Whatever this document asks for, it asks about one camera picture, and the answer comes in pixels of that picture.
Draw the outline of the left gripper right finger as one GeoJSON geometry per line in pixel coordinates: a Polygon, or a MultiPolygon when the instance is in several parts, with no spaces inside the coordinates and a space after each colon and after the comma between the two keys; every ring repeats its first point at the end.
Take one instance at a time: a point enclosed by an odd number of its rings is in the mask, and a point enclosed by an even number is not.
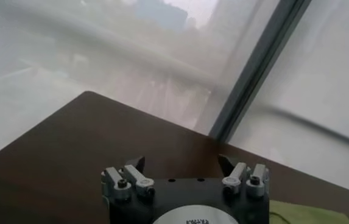
{"type": "Polygon", "coordinates": [[[266,165],[256,164],[254,169],[251,169],[246,163],[223,154],[219,154],[217,158],[224,175],[222,185],[226,197],[239,195],[242,191],[248,197],[263,197],[269,194],[269,169],[266,165]]]}

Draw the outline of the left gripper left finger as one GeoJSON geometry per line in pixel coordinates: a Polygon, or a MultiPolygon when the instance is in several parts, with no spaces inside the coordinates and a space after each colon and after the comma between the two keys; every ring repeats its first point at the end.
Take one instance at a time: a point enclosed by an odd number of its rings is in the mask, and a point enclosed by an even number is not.
{"type": "Polygon", "coordinates": [[[102,198],[106,201],[130,201],[133,195],[145,200],[155,196],[155,181],[143,174],[145,157],[128,161],[124,166],[105,168],[101,174],[102,198]]]}

